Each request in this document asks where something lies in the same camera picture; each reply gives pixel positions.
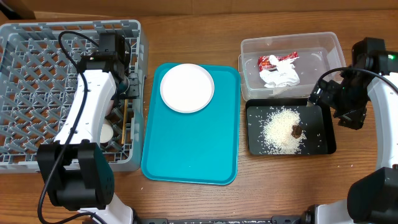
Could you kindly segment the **red snack wrapper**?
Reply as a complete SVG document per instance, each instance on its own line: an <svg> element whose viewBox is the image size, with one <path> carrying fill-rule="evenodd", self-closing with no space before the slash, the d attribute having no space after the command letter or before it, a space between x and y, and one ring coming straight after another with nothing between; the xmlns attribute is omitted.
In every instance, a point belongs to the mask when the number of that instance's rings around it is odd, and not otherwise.
<svg viewBox="0 0 398 224"><path fill-rule="evenodd" d="M273 71L282 64L294 62L298 57L299 55L297 52L292 52L286 56L266 55L259 57L257 64L260 72L264 70Z"/></svg>

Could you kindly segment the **white napkin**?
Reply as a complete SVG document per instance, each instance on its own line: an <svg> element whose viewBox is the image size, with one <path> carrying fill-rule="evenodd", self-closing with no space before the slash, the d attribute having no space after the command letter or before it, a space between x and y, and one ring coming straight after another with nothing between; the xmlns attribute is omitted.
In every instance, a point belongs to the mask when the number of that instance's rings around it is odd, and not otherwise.
<svg viewBox="0 0 398 224"><path fill-rule="evenodd" d="M282 64L273 71L264 70L259 72L259 76L265 82L264 86L266 88L296 86L300 83L294 62Z"/></svg>

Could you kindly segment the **large white plate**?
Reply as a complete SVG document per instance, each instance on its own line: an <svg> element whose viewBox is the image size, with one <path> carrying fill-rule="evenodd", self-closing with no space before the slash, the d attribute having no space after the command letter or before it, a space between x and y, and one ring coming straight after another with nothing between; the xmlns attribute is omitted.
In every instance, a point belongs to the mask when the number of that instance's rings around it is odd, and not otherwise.
<svg viewBox="0 0 398 224"><path fill-rule="evenodd" d="M205 108L215 92L210 73L199 65L183 63L172 67L160 83L163 102L179 113L195 113Z"/></svg>

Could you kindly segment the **black plastic tray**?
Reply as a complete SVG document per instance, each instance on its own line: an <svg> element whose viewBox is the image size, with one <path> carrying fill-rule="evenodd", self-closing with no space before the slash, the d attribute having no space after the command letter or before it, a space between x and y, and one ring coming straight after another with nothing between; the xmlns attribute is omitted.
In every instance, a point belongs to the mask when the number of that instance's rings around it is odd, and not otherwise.
<svg viewBox="0 0 398 224"><path fill-rule="evenodd" d="M305 98L246 102L248 148L253 155L321 155L336 151L331 111Z"/></svg>

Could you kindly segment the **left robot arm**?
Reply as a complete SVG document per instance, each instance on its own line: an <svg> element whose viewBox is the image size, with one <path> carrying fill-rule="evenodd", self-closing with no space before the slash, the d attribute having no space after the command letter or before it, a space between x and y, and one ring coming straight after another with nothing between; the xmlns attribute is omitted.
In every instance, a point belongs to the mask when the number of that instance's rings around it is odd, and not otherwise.
<svg viewBox="0 0 398 224"><path fill-rule="evenodd" d="M102 33L94 43L97 51L75 62L78 87L65 124L50 144L41 144L37 162L44 187L37 206L42 213L45 197L55 207L76 214L70 222L89 216L98 223L140 223L136 211L123 204L114 192L114 173L101 151L100 135L111 102L128 98L131 47L115 32Z"/></svg>

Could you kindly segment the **grey dishwasher rack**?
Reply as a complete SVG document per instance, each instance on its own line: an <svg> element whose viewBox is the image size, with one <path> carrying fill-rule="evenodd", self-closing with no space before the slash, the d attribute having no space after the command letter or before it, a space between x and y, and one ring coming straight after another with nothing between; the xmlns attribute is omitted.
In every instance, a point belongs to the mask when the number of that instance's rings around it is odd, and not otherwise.
<svg viewBox="0 0 398 224"><path fill-rule="evenodd" d="M131 47L129 74L137 73L139 97L111 110L113 138L101 148L113 171L140 168L144 143L144 83L149 41L136 20L8 23L1 26L1 172L39 171L36 152L65 124L77 88L74 61L96 50L99 35L115 32Z"/></svg>

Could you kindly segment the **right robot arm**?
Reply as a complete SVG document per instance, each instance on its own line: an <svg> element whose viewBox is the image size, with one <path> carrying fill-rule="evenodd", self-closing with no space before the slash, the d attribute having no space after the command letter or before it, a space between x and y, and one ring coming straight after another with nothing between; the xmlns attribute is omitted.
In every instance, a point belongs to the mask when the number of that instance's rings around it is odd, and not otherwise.
<svg viewBox="0 0 398 224"><path fill-rule="evenodd" d="M350 66L330 70L342 80L326 81L329 73L322 74L308 103L333 108L338 125L355 130L363 127L370 103L376 168L351 185L346 199L314 205L302 223L397 223L397 52L382 39L366 37L353 45L351 56Z"/></svg>

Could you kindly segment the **clear plastic bin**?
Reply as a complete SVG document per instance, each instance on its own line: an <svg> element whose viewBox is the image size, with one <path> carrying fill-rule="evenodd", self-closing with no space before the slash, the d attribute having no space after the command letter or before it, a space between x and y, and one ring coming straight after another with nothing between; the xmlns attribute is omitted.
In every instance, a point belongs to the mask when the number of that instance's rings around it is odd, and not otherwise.
<svg viewBox="0 0 398 224"><path fill-rule="evenodd" d="M284 57L294 52L298 53L293 65L300 82L294 86L265 87L258 59L268 55ZM345 65L341 45L332 32L244 39L238 57L243 99L308 97L320 75Z"/></svg>

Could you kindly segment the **white cup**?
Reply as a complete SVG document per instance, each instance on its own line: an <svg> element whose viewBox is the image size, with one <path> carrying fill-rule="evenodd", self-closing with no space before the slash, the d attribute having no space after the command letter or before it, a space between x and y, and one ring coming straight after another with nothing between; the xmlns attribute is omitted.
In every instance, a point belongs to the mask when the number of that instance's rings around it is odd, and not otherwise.
<svg viewBox="0 0 398 224"><path fill-rule="evenodd" d="M113 138L113 135L114 131L112 124L107 119L105 119L101 128L100 143L104 144L109 142Z"/></svg>

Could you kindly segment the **brown food scrap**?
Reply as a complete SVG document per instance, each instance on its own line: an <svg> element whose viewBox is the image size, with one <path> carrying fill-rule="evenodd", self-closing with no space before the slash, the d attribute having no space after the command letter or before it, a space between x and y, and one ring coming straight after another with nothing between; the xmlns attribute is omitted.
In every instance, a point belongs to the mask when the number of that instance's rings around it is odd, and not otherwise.
<svg viewBox="0 0 398 224"><path fill-rule="evenodd" d="M293 125L292 126L292 133L291 135L295 138L298 139L302 135L303 129L299 125Z"/></svg>

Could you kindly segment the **teal plastic tray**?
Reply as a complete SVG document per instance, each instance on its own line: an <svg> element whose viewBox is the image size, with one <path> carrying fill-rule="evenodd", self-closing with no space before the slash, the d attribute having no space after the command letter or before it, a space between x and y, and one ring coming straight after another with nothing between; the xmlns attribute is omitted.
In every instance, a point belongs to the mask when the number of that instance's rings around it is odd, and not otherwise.
<svg viewBox="0 0 398 224"><path fill-rule="evenodd" d="M228 185L238 173L241 78L233 67L204 65L215 83L210 103L179 113L161 99L160 84L175 63L155 73L141 169L152 180Z"/></svg>

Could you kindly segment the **white rice pile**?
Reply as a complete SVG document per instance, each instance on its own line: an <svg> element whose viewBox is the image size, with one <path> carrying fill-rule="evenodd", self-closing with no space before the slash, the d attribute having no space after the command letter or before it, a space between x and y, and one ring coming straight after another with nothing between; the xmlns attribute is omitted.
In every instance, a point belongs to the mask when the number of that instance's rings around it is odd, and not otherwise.
<svg viewBox="0 0 398 224"><path fill-rule="evenodd" d="M318 106L251 106L246 110L248 146L256 155L327 152L322 110ZM295 139L292 126L302 135Z"/></svg>

